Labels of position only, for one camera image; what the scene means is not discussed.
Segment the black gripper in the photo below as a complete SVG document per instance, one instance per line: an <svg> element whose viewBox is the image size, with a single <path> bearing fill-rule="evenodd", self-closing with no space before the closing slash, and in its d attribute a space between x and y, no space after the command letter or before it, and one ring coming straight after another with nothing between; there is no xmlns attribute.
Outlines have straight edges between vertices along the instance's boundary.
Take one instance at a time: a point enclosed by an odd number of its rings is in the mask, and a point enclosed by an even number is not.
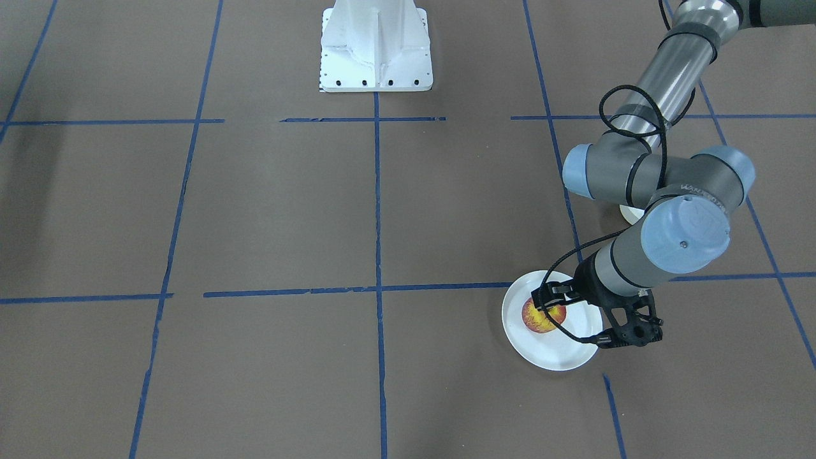
<svg viewBox="0 0 816 459"><path fill-rule="evenodd" d="M614 309L614 293L601 282L595 262L599 252L584 259L575 268L573 282L543 282L536 290L531 291L531 298L536 310L551 310L553 307L574 304L574 291L588 304L595 305L606 314ZM600 349L615 349L629 346L627 338L621 338L616 328L595 334L592 343Z"/></svg>

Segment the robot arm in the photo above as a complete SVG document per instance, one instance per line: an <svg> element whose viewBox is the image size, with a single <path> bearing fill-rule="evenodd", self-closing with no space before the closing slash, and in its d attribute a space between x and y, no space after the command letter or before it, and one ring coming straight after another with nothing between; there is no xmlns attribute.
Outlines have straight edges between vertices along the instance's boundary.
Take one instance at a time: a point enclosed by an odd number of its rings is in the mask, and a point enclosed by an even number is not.
<svg viewBox="0 0 816 459"><path fill-rule="evenodd" d="M586 302L610 327L569 340L600 349L645 346L662 339L652 289L719 258L731 241L731 215L747 199L755 166L723 145L690 159L667 153L667 132L691 107L706 68L740 30L814 23L813 1L684 1L653 60L612 116L599 103L606 131L569 151L560 169L565 188L590 200L641 209L627 229L597 239L601 248L581 261L571 279L545 277L533 290L536 310L551 319L559 306Z"/></svg>

